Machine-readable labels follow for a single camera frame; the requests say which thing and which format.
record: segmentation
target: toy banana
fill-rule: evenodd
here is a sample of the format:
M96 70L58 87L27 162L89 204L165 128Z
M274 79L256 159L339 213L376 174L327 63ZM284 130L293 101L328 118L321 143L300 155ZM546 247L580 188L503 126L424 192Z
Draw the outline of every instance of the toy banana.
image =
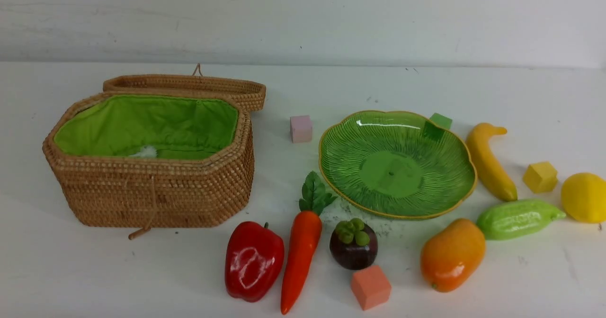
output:
M517 200L516 185L500 165L489 145L492 136L506 133L506 128L480 123L467 136L466 143L472 155L472 162L478 170L478 178L492 195L509 202Z

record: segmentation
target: toy bitter melon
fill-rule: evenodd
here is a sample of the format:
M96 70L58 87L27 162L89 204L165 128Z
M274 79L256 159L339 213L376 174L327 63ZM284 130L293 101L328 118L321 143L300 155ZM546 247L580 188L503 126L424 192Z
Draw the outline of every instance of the toy bitter melon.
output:
M566 214L539 199L506 202L488 208L476 221L487 240L507 240L532 234Z

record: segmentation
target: white tabletop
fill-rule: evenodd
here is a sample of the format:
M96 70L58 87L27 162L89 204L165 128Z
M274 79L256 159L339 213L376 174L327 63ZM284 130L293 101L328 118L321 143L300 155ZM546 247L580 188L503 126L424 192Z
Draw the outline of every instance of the white tabletop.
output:
M465 137L478 122L505 126L491 140L518 186L529 163L549 160L560 182L573 173L606 176L606 74L496 68L203 66L208 76L267 85L253 115L256 172L249 205L216 228L133 229L78 223L41 146L72 103L121 74L189 74L179 64L0 63L0 316L62 318L278 317L281 277L257 303L232 299L223 284L227 240L241 221L270 222L288 241L303 179L318 170L318 140L362 109L408 110L453 119ZM292 144L288 118L311 115L314 139ZM559 187L541 196L559 205ZM499 203L482 185L457 210L428 221L388 221L338 200L322 215L324 234L293 318L580 318L606 314L606 227L555 221L543 231L488 242L476 273L448 294L419 272L420 248L457 217L475 221ZM361 311L351 271L328 249L336 222L362 217L379 234L376 264L392 282L390 301Z

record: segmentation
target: fake fruit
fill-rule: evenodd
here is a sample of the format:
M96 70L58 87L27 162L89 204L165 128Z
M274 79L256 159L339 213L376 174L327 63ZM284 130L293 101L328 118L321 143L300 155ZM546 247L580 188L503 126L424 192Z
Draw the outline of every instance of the fake fruit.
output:
M468 219L456 219L423 246L420 270L434 290L450 292L476 271L485 251L482 231Z
M305 178L301 188L303 198L299 199L301 212L294 218L290 229L288 259L282 280L280 311L286 314L299 298L307 274L312 264L313 254L322 234L322 210L336 200L336 196L326 192L320 176L314 171Z
M577 221L606 221L606 181L591 173L578 173L562 184L562 206Z
M362 270L372 265L378 250L377 235L357 217L339 222L330 237L330 253L348 270Z
M476 224L487 240L507 240L538 232L566 214L539 199L526 199L492 206Z
M259 301L271 288L284 264L284 241L256 222L240 223L225 256L227 293L245 301Z
M489 139L494 135L507 134L507 129L488 123L476 125L465 143L478 171L478 178L498 199L509 202L517 200L517 189L499 161L490 150Z

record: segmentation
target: wicker basket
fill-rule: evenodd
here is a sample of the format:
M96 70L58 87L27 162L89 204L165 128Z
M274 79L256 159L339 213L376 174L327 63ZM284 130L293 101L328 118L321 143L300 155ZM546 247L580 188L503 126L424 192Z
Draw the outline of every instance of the wicker basket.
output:
M199 89L189 87L179 89L180 83L169 84L169 80L179 80L179 77L162 78L165 89L106 89L106 92L75 103L46 137L44 155L61 185L67 203L84 225L142 227L129 236L133 239L152 227L214 227L248 203L255 171L250 115L231 94L227 97L221 94L227 85L240 84L234 89L241 90L252 83L231 80L229 84L221 84L219 90L214 89L212 85L216 84L212 83L206 86L208 89L204 92L199 92ZM264 85L254 84L262 90L257 94L265 94ZM204 160L99 158L64 154L53 140L59 128L77 113L118 94L225 100L238 109L233 142ZM241 102L246 102L245 99L239 98ZM260 101L248 102L248 108L262 108Z
M240 104L247 111L260 111L263 109L266 96L266 86L253 81L225 79L202 76L200 64L191 76L175 76L171 74L143 74L134 76L121 76L106 80L103 83L104 92L143 92L150 94L150 90L167 92L189 89L198 92L205 98L214 96L229 97Z

